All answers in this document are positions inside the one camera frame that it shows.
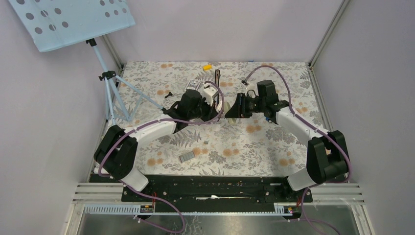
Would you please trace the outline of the black stapler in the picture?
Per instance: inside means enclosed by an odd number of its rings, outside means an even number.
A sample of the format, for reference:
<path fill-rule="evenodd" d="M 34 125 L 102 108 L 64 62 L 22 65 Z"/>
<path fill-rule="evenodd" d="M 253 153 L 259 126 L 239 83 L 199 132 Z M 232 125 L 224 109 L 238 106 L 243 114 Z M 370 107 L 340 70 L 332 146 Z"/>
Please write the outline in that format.
<path fill-rule="evenodd" d="M 214 72 L 214 83 L 216 86 L 220 85 L 220 70 L 215 70 Z"/>

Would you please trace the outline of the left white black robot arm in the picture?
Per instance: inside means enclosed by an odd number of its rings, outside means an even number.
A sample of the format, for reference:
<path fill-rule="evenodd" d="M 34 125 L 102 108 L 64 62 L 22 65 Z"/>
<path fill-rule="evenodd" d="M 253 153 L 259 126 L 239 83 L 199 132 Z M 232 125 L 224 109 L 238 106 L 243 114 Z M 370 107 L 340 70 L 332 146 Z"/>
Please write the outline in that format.
<path fill-rule="evenodd" d="M 208 124 L 218 119 L 223 112 L 223 93 L 212 86 L 201 92 L 188 89 L 179 101 L 169 109 L 162 109 L 162 115 L 130 131 L 111 126 L 100 142 L 94 160 L 101 177 L 111 177 L 133 189 L 133 195 L 140 201 L 151 197 L 152 189 L 148 178 L 135 167 L 137 149 L 164 136 L 175 134 L 189 125 Z"/>

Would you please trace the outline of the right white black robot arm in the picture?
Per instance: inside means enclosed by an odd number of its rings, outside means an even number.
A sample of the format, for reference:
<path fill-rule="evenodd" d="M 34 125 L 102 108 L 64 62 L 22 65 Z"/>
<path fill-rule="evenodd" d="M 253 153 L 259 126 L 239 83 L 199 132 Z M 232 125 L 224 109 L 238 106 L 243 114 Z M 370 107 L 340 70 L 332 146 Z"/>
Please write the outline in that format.
<path fill-rule="evenodd" d="M 257 93 L 238 93 L 226 118 L 250 118 L 262 113 L 267 121 L 291 132 L 307 146 L 306 167 L 287 176 L 281 187 L 281 197 L 288 202 L 300 195 L 300 190 L 325 183 L 349 172 L 346 142 L 339 131 L 318 129 L 292 111 L 286 100 L 280 100 L 271 80 L 257 83 Z"/>

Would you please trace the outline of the beige oblong plastic case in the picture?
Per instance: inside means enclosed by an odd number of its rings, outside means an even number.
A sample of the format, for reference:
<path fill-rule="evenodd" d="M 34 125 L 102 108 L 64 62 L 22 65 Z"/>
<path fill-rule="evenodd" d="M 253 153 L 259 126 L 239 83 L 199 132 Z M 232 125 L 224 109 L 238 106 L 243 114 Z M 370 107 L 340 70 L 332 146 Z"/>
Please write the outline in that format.
<path fill-rule="evenodd" d="M 219 119 L 226 119 L 229 125 L 236 125 L 236 116 L 229 102 L 219 101 L 216 111 L 220 114 Z"/>

